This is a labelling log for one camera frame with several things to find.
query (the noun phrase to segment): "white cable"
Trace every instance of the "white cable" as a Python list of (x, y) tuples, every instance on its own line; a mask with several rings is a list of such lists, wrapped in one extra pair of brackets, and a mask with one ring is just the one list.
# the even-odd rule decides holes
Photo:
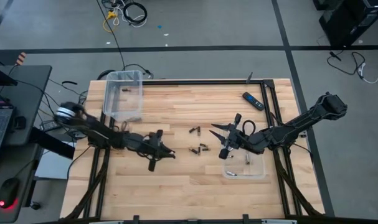
[[(120, 20), (119, 20), (119, 18), (118, 18), (118, 11), (121, 12), (121, 18), (122, 18), (122, 21), (124, 21), (124, 22), (129, 22), (129, 21), (127, 21), (127, 20), (125, 19), (124, 13), (123, 13), (122, 9), (120, 8), (120, 5), (117, 5), (117, 7), (115, 7), (115, 8), (114, 8), (114, 11), (113, 11), (113, 12), (116, 14), (116, 17), (114, 18), (114, 21), (113, 21), (114, 26), (118, 26), (118, 25), (120, 25)], [(142, 18), (142, 17), (144, 17), (144, 15), (137, 16), (136, 18), (134, 18), (134, 20), (137, 20), (137, 19)], [(144, 25), (146, 24), (146, 22), (147, 22), (147, 18), (143, 21), (142, 24), (140, 24), (140, 25), (138, 25), (138, 26), (133, 25), (133, 24), (130, 23), (130, 22), (129, 22), (129, 23), (130, 23), (131, 26), (133, 26), (134, 28), (139, 28), (139, 27), (144, 26)]]
[(362, 77), (362, 79), (363, 79), (365, 82), (367, 82), (367, 83), (369, 83), (369, 84), (376, 84), (376, 83), (378, 82), (378, 77), (377, 77), (377, 79), (376, 79), (374, 82), (367, 81), (367, 80), (364, 78), (364, 76), (363, 76), (363, 68), (364, 68), (365, 66), (366, 66), (366, 63), (363, 63), (362, 66), (359, 67), (358, 72), (360, 73), (360, 76)]

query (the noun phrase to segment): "yellow cable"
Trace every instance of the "yellow cable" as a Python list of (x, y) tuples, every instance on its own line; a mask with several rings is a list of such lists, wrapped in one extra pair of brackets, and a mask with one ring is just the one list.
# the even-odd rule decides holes
[(106, 32), (112, 33), (112, 32), (115, 30), (116, 26), (114, 26), (114, 28), (112, 28), (112, 31), (109, 30), (109, 29), (107, 29), (106, 26), (105, 26), (107, 20), (112, 19), (112, 18), (114, 18), (114, 17), (116, 17), (116, 14), (115, 14), (114, 12), (108, 12), (108, 15), (107, 15), (106, 20), (103, 21), (103, 29), (104, 29)]

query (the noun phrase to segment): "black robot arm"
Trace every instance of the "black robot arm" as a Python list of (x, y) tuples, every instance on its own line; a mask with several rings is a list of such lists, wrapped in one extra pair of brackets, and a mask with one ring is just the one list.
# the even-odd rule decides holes
[(216, 128), (228, 131), (229, 135), (227, 138), (214, 131), (210, 132), (222, 142), (223, 148), (219, 154), (221, 159), (226, 159), (230, 150), (239, 148), (255, 154), (262, 154), (266, 147), (270, 149), (279, 146), (290, 147), (301, 132), (306, 131), (322, 119), (337, 120), (342, 118), (346, 114), (346, 111), (347, 105), (337, 95), (326, 93), (320, 96), (316, 104), (307, 112), (285, 124), (281, 123), (281, 126), (272, 126), (257, 133), (246, 135), (243, 131), (237, 129), (241, 115), (236, 114), (234, 124), (212, 124)]
[(149, 133), (144, 137), (137, 133), (114, 131), (99, 122), (96, 117), (86, 113), (82, 105), (66, 102), (60, 105), (55, 115), (56, 123), (66, 128), (74, 128), (88, 136), (89, 144), (100, 148), (113, 147), (135, 151), (139, 156), (149, 159), (149, 170), (154, 171), (156, 162), (162, 158), (175, 158), (175, 152), (166, 147), (161, 137), (163, 130)]

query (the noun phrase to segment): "computer mouse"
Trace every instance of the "computer mouse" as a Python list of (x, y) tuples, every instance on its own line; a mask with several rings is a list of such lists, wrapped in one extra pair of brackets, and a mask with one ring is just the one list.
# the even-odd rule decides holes
[(10, 207), (16, 199), (20, 180), (13, 177), (3, 182), (0, 188), (0, 207)]

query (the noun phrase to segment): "concrete floor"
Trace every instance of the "concrete floor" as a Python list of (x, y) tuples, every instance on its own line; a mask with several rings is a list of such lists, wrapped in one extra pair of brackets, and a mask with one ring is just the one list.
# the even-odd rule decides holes
[[(6, 2), (0, 0), (0, 14)], [(121, 47), (283, 45), (272, 0), (139, 2), (149, 12), (148, 23), (138, 29), (120, 25), (115, 34)], [(318, 24), (321, 13), (311, 0), (277, 0), (277, 3), (291, 46), (317, 46), (320, 37), (319, 43), (328, 45)], [(378, 21), (359, 40), (356, 45), (378, 45)], [(103, 31), (102, 15), (95, 1), (14, 0), (0, 25), (0, 49), (111, 47), (116, 47), (115, 41)], [(118, 53), (31, 52), (26, 65), (53, 66), (51, 78), (57, 82), (79, 83), (75, 86), (78, 92), (86, 90), (90, 80), (96, 79), (100, 72), (121, 68)], [(365, 76), (375, 80), (378, 50), (359, 52), (367, 60)], [(335, 215), (378, 219), (378, 83), (370, 85), (357, 76), (331, 68), (326, 63), (328, 51), (293, 51), (292, 54), (308, 107), (326, 91), (338, 94), (349, 105), (343, 119), (314, 127)], [(156, 78), (246, 78), (250, 72), (254, 72), (254, 78), (292, 78), (283, 50), (160, 52), (148, 48), (123, 55), (126, 63), (139, 63)], [(334, 63), (353, 70), (351, 51), (344, 52), (341, 58), (342, 62)], [(48, 84), (46, 92), (58, 102), (75, 98), (53, 83)], [(57, 219), (64, 189), (65, 181), (61, 180), (38, 183), (34, 199), (45, 206), (38, 211), (23, 209), (17, 222)]]

